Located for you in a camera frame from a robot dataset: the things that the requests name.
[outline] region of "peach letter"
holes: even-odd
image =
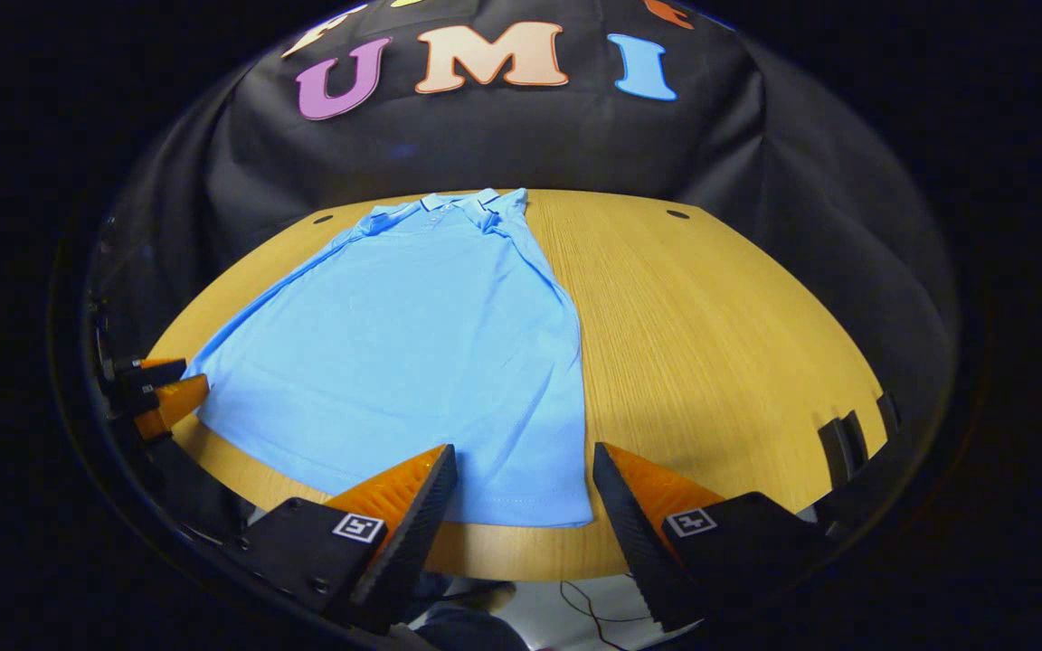
[[[557,70],[553,40],[562,25],[545,22],[513,24],[495,43],[489,43],[467,25],[443,26],[423,32],[417,41],[428,45],[428,69],[417,85],[418,93],[443,93],[464,85],[456,74],[456,61],[472,78],[489,83],[513,58],[513,69],[504,81],[514,85],[565,85],[568,75]]]

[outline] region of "wooden table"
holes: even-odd
[[[295,223],[203,290],[148,357],[191,359],[232,315],[373,205],[419,197],[352,203]],[[822,425],[855,410],[869,452],[886,442],[875,405],[879,382],[839,322],[780,265],[705,210],[530,190],[526,219],[581,320],[587,474],[594,443],[612,442],[720,495],[758,490],[802,510],[830,490]],[[194,415],[174,431],[204,469],[262,507],[292,496],[330,497],[249,457]],[[512,580],[625,572],[605,510],[587,484],[594,523],[446,523],[426,568]]]

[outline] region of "orange letter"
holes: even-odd
[[[313,45],[313,43],[318,42],[319,37],[324,36],[324,32],[330,30],[336,25],[343,24],[344,18],[347,18],[350,14],[355,14],[356,11],[359,11],[359,9],[364,9],[367,6],[368,4],[362,4],[355,9],[344,11],[343,14],[340,14],[339,17],[331,18],[331,20],[324,21],[323,24],[314,26],[314,28],[307,30],[307,32],[300,37],[300,41],[297,41],[297,44],[294,45],[292,49],[280,54],[280,58],[287,58],[289,57],[289,54],[295,52],[296,50],[300,50],[303,46]]]
[[[562,25],[545,22],[513,24],[496,43],[480,37],[466,25],[443,26],[423,32],[417,41],[428,45],[428,70],[417,85],[418,93],[443,93],[464,85],[455,72],[456,61],[479,83],[489,83],[513,58],[504,81],[516,85],[563,85],[568,75],[557,70],[553,39]]]
[[[683,21],[686,14],[678,11],[674,7],[670,7],[669,4],[663,3],[662,0],[644,0],[646,8],[653,11],[655,17],[661,18],[663,21],[669,21],[671,24],[676,24],[677,26],[684,26],[686,29],[694,29],[694,25],[688,24],[688,22]]]

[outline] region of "black wire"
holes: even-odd
[[[566,585],[564,585],[564,584],[570,584],[570,587],[573,589],[573,590],[575,590],[575,591],[578,591],[578,594],[581,594],[581,596],[586,598],[587,602],[590,601],[590,597],[587,597],[587,594],[582,593],[581,589],[579,589],[577,585],[575,585],[572,581],[562,581],[562,584],[563,584],[561,586],[562,599],[564,599],[566,601],[566,603],[568,603],[568,605],[570,605],[570,608],[573,608],[574,610],[578,611],[578,614],[585,615],[585,617],[587,617],[587,618],[590,618],[590,617],[596,618],[596,615],[587,614],[587,611],[585,611],[581,608],[579,608],[578,606],[576,606],[576,603],[571,602],[570,598],[566,597]],[[649,615],[643,615],[641,618],[629,618],[627,620],[612,620],[612,619],[609,619],[609,618],[597,618],[597,619],[599,619],[600,621],[603,621],[603,622],[615,622],[615,623],[620,623],[620,622],[641,622],[641,620],[648,620],[649,619]]]
[[[582,610],[581,608],[578,608],[577,606],[575,606],[574,603],[570,601],[570,598],[566,597],[566,584],[568,584],[571,589],[573,589],[575,591],[578,591],[579,596],[586,598],[586,605],[588,606],[588,608],[590,608],[590,611],[588,611],[588,614],[587,614],[587,611]],[[600,623],[602,622],[603,618],[597,617],[597,614],[595,614],[593,611],[593,601],[592,601],[592,599],[590,599],[590,596],[588,596],[588,594],[585,593],[584,590],[579,589],[577,585],[574,585],[572,581],[566,581],[566,580],[562,581],[562,584],[559,586],[559,590],[562,593],[562,599],[564,599],[566,601],[566,603],[568,603],[568,605],[570,605],[571,608],[573,608],[576,611],[579,611],[579,614],[588,615],[588,617],[593,618],[594,626],[597,629],[597,640],[600,640],[600,641],[604,642],[605,644],[607,644],[607,646],[611,646],[613,648],[617,648],[617,651],[626,651],[624,648],[621,648],[621,647],[617,646],[617,644],[613,644],[611,641],[605,640],[605,635],[602,633],[602,631],[600,631]],[[649,619],[648,617],[645,617],[645,618],[634,618],[631,620],[605,620],[605,621],[606,622],[637,622],[638,620],[648,620],[648,619]]]

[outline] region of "blue letter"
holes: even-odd
[[[640,98],[661,99],[663,102],[677,99],[677,93],[670,91],[669,85],[666,85],[666,77],[662,74],[662,54],[666,52],[665,48],[652,41],[625,36],[624,33],[611,33],[606,41],[617,45],[621,50],[621,62],[625,64],[625,77],[615,83],[617,90]]]

